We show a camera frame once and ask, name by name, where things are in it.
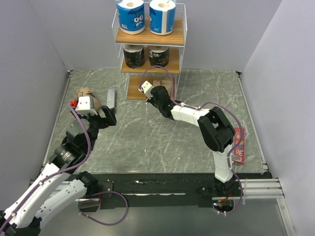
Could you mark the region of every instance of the black canister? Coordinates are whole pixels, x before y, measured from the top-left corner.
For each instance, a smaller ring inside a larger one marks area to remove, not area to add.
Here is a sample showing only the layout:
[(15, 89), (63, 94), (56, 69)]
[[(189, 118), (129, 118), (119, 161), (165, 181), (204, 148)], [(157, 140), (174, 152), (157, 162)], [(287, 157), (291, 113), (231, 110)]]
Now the black canister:
[(143, 45), (123, 44), (126, 65), (130, 68), (141, 67), (144, 64)]
[(166, 67), (169, 62), (169, 47), (148, 46), (151, 65)]

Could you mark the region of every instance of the red package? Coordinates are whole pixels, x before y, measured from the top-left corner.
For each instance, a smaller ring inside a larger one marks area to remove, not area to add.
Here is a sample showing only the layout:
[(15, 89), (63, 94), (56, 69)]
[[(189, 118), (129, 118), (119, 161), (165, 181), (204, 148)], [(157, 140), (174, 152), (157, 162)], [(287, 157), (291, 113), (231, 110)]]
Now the red package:
[[(235, 127), (234, 145), (241, 139), (241, 132), (239, 127)], [(245, 129), (242, 128), (243, 138), (241, 143), (234, 149), (234, 162), (239, 164), (245, 163)]]

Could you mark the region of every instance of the shelf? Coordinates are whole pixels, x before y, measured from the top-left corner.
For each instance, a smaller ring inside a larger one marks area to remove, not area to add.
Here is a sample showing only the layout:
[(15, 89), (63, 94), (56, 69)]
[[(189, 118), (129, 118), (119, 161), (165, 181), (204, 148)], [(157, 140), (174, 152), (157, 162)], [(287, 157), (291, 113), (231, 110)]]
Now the shelf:
[[(146, 76), (144, 81), (148, 81), (150, 84), (153, 84), (154, 80), (163, 79), (163, 78), (164, 77)], [(147, 100), (146, 96), (138, 90), (140, 82), (141, 82), (141, 76), (130, 76), (128, 92), (127, 92), (127, 100), (131, 100), (131, 101)]]
[[(148, 48), (144, 48), (144, 58), (145, 62), (143, 66), (138, 68), (130, 68), (126, 65), (125, 60), (123, 60), (122, 65), (122, 72), (124, 73), (143, 73), (147, 68), (151, 66), (150, 59), (149, 59), (149, 52)], [(172, 74), (179, 74), (180, 73), (180, 66), (179, 66), (179, 49), (178, 48), (170, 48), (169, 49), (169, 63), (165, 67), (170, 73)], [(165, 73), (165, 70), (159, 68), (152, 68), (148, 70), (148, 73)]]
[(168, 35), (157, 35), (150, 31), (150, 18), (146, 17), (146, 28), (143, 32), (130, 35), (118, 29), (116, 43), (184, 46), (183, 19), (175, 19), (173, 32)]

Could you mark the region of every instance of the marble table top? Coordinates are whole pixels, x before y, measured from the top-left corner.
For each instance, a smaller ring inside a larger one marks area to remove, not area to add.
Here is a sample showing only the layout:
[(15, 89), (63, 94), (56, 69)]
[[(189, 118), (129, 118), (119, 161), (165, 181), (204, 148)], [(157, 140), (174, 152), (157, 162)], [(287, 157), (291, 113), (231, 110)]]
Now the marble table top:
[[(48, 157), (61, 144), (74, 120), (67, 107), (75, 91), (89, 86), (101, 105), (107, 89), (116, 87), (117, 126), (100, 130), (88, 161), (77, 172), (90, 173), (214, 173), (213, 153), (200, 130), (191, 124), (164, 118), (146, 102), (126, 101), (126, 75), (118, 69), (76, 69), (70, 82)], [(262, 159), (251, 119), (235, 72), (182, 70), (177, 100), (192, 106), (215, 101), (232, 110), (246, 130), (246, 163), (238, 173), (263, 173)], [(236, 122), (227, 115), (233, 126)]]

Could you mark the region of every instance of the paper towel roll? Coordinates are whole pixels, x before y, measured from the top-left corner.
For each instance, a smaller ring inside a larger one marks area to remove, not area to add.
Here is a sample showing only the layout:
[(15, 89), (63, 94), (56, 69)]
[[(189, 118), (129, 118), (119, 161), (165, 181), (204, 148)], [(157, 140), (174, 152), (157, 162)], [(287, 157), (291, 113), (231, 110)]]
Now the paper towel roll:
[(144, 28), (144, 3), (142, 0), (117, 0), (120, 29), (127, 34), (141, 33)]
[(151, 65), (160, 65), (166, 67), (169, 62), (169, 47), (166, 46), (148, 46)]
[(150, 2), (150, 30), (159, 35), (170, 34), (175, 21), (176, 3), (172, 0)]
[(143, 45), (123, 44), (125, 62), (128, 67), (137, 68), (144, 64)]

